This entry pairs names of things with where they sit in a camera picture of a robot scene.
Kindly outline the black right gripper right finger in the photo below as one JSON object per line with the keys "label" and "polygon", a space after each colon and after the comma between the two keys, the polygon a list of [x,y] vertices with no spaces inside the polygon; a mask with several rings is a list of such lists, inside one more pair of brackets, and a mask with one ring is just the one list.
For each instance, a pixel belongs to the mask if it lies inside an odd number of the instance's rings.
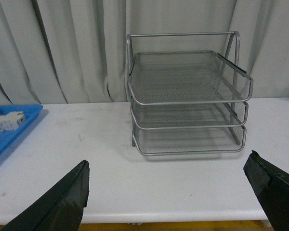
{"label": "black right gripper right finger", "polygon": [[244,173],[275,231],[289,231],[289,173],[261,158],[249,155]]}

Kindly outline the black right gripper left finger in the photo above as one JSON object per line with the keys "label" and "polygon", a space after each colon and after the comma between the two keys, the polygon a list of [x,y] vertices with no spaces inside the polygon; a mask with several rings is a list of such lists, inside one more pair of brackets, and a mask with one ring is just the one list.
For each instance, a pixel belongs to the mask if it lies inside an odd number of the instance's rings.
{"label": "black right gripper left finger", "polygon": [[77,231],[89,197],[90,167],[82,160],[3,231]]}

